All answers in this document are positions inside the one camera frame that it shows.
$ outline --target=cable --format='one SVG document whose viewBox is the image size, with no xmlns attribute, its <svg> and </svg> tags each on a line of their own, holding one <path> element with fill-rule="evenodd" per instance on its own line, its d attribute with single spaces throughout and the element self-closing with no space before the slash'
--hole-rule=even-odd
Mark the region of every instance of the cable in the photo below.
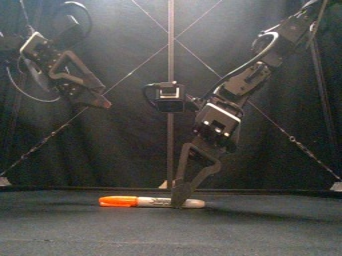
<svg viewBox="0 0 342 256">
<path fill-rule="evenodd" d="M 60 96 L 59 96 L 57 98 L 52 99 L 52 100 L 43 100 L 43 99 L 39 99 L 39 98 L 31 96 L 28 93 L 25 93 L 25 92 L 23 91 L 23 89 L 21 89 L 21 88 L 19 87 L 19 85 L 16 84 L 16 82 L 15 82 L 15 80 L 13 80 L 13 77 L 12 77 L 12 74 L 11 74 L 9 67 L 5 67 L 5 70 L 7 70 L 7 76 L 8 76 L 8 79 L 9 79 L 11 84 L 13 85 L 13 87 L 16 88 L 16 90 L 17 90 L 24 96 L 27 96 L 29 99 L 32 99 L 32 100 L 35 100 L 35 101 L 37 101 L 37 102 L 41 102 L 41 103 L 53 103 L 53 102 L 56 102 L 56 101 L 60 100 Z"/>
<path fill-rule="evenodd" d="M 15 163 L 0 173 L 0 177 L 4 177 L 4 175 L 24 161 L 27 160 L 28 156 L 36 152 L 44 144 L 48 142 L 48 140 L 57 135 L 63 131 L 64 128 L 67 128 L 71 124 L 71 122 L 83 114 L 83 112 L 88 109 L 88 107 L 84 107 L 76 115 L 53 131 L 49 133 L 49 135 L 28 150 L 27 153 L 21 155 L 21 157 L 15 161 Z"/>
<path fill-rule="evenodd" d="M 281 127 L 281 125 L 269 117 L 269 115 L 257 107 L 257 105 L 248 100 L 248 104 L 254 107 L 254 109 L 261 113 L 261 115 L 266 118 L 266 120 L 281 130 L 285 136 L 289 138 L 289 141 L 295 144 L 295 146 L 302 150 L 302 152 L 315 160 L 315 162 L 321 165 L 321 167 L 334 176 L 338 181 L 342 181 L 342 178 L 335 174 L 331 168 L 318 159 L 315 154 L 310 151 L 310 149 L 295 139 L 295 137 L 286 132 L 286 130 Z"/>
<path fill-rule="evenodd" d="M 154 101 L 148 98 L 147 96 L 147 89 L 152 88 L 155 86 L 155 84 L 147 84 L 144 87 L 143 87 L 143 96 L 144 96 L 144 100 L 146 102 L 148 103 L 148 105 L 152 107 L 152 108 L 156 108 L 156 104 L 154 103 Z"/>
<path fill-rule="evenodd" d="M 231 76 L 234 76 L 236 73 L 239 73 L 243 69 L 246 69 L 247 67 L 250 67 L 251 65 L 254 65 L 263 57 L 265 55 L 270 52 L 270 50 L 273 49 L 278 39 L 279 39 L 279 34 L 277 32 L 267 32 L 265 33 L 261 37 L 266 37 L 266 36 L 273 36 L 273 41 L 270 42 L 270 44 L 267 45 L 267 47 L 262 50 L 262 52 L 252 58 L 250 59 L 240 67 L 238 67 L 235 70 L 232 70 L 228 74 L 226 74 L 220 80 L 215 83 L 215 85 L 211 87 L 211 89 L 208 90 L 208 92 L 204 94 L 204 96 L 202 97 L 203 99 L 207 99 L 210 94 L 212 93 L 212 91 L 216 89 L 216 87 L 224 82 L 224 80 L 227 80 Z"/>
<path fill-rule="evenodd" d="M 64 3 L 60 5 L 59 9 L 55 11 L 52 20 L 56 18 L 59 12 L 60 12 L 63 9 L 69 8 L 71 6 L 75 6 L 76 8 L 79 8 L 79 9 L 84 12 L 86 17 L 87 17 L 87 19 L 88 19 L 88 29 L 86 30 L 86 32 L 84 32 L 84 34 L 83 34 L 83 36 L 81 36 L 81 40 L 83 40 L 83 39 L 86 39 L 86 38 L 88 37 L 88 35 L 90 35 L 91 31 L 92 31 L 92 27 L 94 27 L 91 14 L 90 14 L 90 12 L 88 12 L 87 7 L 86 7 L 83 4 L 80 4 L 79 2 L 75 2 L 75 1 L 67 1 L 67 2 L 64 2 Z"/>
</svg>

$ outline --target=black backdrop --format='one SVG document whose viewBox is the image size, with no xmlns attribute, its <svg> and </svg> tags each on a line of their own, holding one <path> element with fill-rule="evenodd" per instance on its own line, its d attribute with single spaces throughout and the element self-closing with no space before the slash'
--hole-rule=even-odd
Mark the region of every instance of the black backdrop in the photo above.
<svg viewBox="0 0 342 256">
<path fill-rule="evenodd" d="M 63 1 L 25 2 L 33 27 L 53 38 L 57 32 L 51 17 Z M 79 2 L 88 8 L 94 29 L 73 50 L 110 89 L 106 97 L 112 107 L 88 109 L 7 176 L 19 185 L 158 187 L 166 180 L 167 119 L 144 102 L 142 86 L 168 79 L 168 1 Z M 294 14 L 299 2 L 175 0 L 175 80 L 187 86 L 188 94 L 202 96 L 219 76 L 251 58 L 258 33 Z M 23 34 L 19 1 L 1 1 L 0 11 L 3 34 Z M 341 24 L 341 8 L 335 6 L 326 13 L 318 43 L 339 146 Z M 17 81 L 20 74 L 13 67 L 12 74 Z M 29 77 L 25 89 L 41 96 Z M 47 104 L 20 95 L 4 65 L 0 90 L 4 170 L 77 109 L 64 99 Z M 286 60 L 250 101 L 341 174 L 341 152 L 329 138 L 310 50 Z M 250 104 L 244 111 L 238 151 L 222 158 L 223 170 L 203 187 L 329 188 L 331 175 Z M 194 113 L 175 115 L 176 158 L 182 144 L 192 140 L 192 121 Z"/>
</svg>

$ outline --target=black cable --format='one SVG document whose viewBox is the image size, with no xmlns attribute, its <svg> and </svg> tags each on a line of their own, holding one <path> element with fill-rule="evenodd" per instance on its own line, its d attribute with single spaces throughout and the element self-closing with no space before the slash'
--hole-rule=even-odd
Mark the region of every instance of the black cable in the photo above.
<svg viewBox="0 0 342 256">
<path fill-rule="evenodd" d="M 25 97 L 28 97 L 29 99 L 32 99 L 32 100 L 35 100 L 35 101 L 37 101 L 37 102 L 41 102 L 41 103 L 53 103 L 53 102 L 56 102 L 56 101 L 60 100 L 60 96 L 59 96 L 57 98 L 52 99 L 52 100 L 43 100 L 43 99 L 39 99 L 39 98 L 31 96 L 28 93 L 24 92 L 24 90 L 23 90 L 23 89 L 20 88 L 20 86 L 16 84 L 15 79 L 13 79 L 12 74 L 11 74 L 9 67 L 5 67 L 5 70 L 7 70 L 7 76 L 8 76 L 8 79 L 9 79 L 9 82 L 11 82 L 11 84 L 12 84 L 12 86 L 16 88 L 16 90 L 17 90 Z"/>
<path fill-rule="evenodd" d="M 226 74 L 220 80 L 215 83 L 215 85 L 211 87 L 211 89 L 208 90 L 208 92 L 204 94 L 204 96 L 202 97 L 203 99 L 207 99 L 211 95 L 211 93 L 215 91 L 216 87 L 230 78 L 232 77 L 235 74 L 238 74 L 239 72 L 242 72 L 247 67 L 250 67 L 251 65 L 254 65 L 265 56 L 266 54 L 270 52 L 270 50 L 273 49 L 278 39 L 279 39 L 279 34 L 277 32 L 267 32 L 263 35 L 261 35 L 261 38 L 266 37 L 266 36 L 273 36 L 273 41 L 270 42 L 270 44 L 267 45 L 267 47 L 262 50 L 262 52 L 252 58 L 250 59 L 240 67 L 238 67 L 235 70 L 232 70 L 228 74 Z"/>
<path fill-rule="evenodd" d="M 147 90 L 151 89 L 152 87 L 155 87 L 155 84 L 147 84 L 143 86 L 143 96 L 144 96 L 144 100 L 148 103 L 148 105 L 156 109 L 156 104 L 154 103 L 154 101 L 148 98 L 147 96 Z"/>
<path fill-rule="evenodd" d="M 88 12 L 88 9 L 83 4 L 80 4 L 79 2 L 75 2 L 75 1 L 64 2 L 60 5 L 59 9 L 53 12 L 52 20 L 56 18 L 57 14 L 61 12 L 63 9 L 68 9 L 72 6 L 75 6 L 79 10 L 81 10 L 84 12 L 87 20 L 88 20 L 88 28 L 87 28 L 86 32 L 83 33 L 83 36 L 81 36 L 81 40 L 84 40 L 88 37 L 88 35 L 92 31 L 94 23 L 92 23 L 92 18 L 91 18 L 91 14 Z"/>
</svg>

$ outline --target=black fabric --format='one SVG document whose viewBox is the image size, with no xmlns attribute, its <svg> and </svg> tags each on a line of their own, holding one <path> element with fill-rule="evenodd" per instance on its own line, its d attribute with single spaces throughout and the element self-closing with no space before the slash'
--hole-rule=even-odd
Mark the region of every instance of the black fabric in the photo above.
<svg viewBox="0 0 342 256">
<path fill-rule="evenodd" d="M 31 20 L 40 21 L 36 28 L 47 38 L 57 35 L 52 29 L 51 16 L 61 2 L 43 1 L 40 17 L 40 1 L 27 2 Z M 168 79 L 168 1 L 79 2 L 88 8 L 94 30 L 73 50 L 107 89 L 111 89 L 106 97 L 112 107 L 110 110 L 88 109 L 13 168 L 8 178 L 13 184 L 156 187 L 166 179 L 167 121 L 166 115 L 144 102 L 142 86 Z M 7 34 L 23 34 L 19 4 L 12 1 L 3 1 L 1 4 L 7 4 L 5 8 L 15 14 L 1 14 L 4 22 L 0 30 Z M 258 33 L 277 25 L 299 8 L 299 1 L 290 0 L 175 1 L 175 80 L 186 85 L 188 94 L 200 97 L 219 80 L 195 56 L 223 76 L 251 58 L 250 49 Z M 80 17 L 80 23 L 87 24 L 81 14 L 76 17 Z M 338 136 L 341 65 L 334 49 L 338 51 L 341 44 L 335 43 L 339 38 L 334 27 L 337 21 L 325 22 L 327 25 L 325 35 L 319 33 L 319 42 L 325 49 L 323 64 L 329 67 L 327 71 L 331 69 L 330 61 L 337 62 L 326 76 Z M 334 37 L 334 40 L 326 40 L 327 36 Z M 17 79 L 15 67 L 12 72 Z M 27 90 L 35 95 L 41 91 L 29 78 Z M 4 72 L 3 170 L 79 111 L 65 99 L 43 104 L 23 96 L 15 100 L 15 95 L 19 93 L 11 87 Z M 310 51 L 297 53 L 285 61 L 267 86 L 250 100 L 318 158 L 335 168 Z M 289 138 L 250 104 L 244 111 L 238 151 L 223 157 L 222 172 L 210 177 L 202 186 L 329 188 L 333 176 L 289 142 Z M 194 137 L 194 117 L 194 113 L 175 115 L 175 165 L 182 144 Z"/>
<path fill-rule="evenodd" d="M 203 209 L 102 208 L 147 191 L 0 193 L 1 255 L 341 255 L 341 199 L 198 193 Z"/>
</svg>

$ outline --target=orange marker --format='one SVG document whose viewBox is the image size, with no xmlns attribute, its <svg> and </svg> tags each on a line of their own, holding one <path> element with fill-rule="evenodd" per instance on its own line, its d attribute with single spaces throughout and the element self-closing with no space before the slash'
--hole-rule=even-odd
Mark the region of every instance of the orange marker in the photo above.
<svg viewBox="0 0 342 256">
<path fill-rule="evenodd" d="M 171 207 L 171 198 L 138 197 L 138 196 L 106 196 L 99 198 L 103 207 Z M 203 200 L 187 199 L 183 208 L 203 208 Z"/>
</svg>

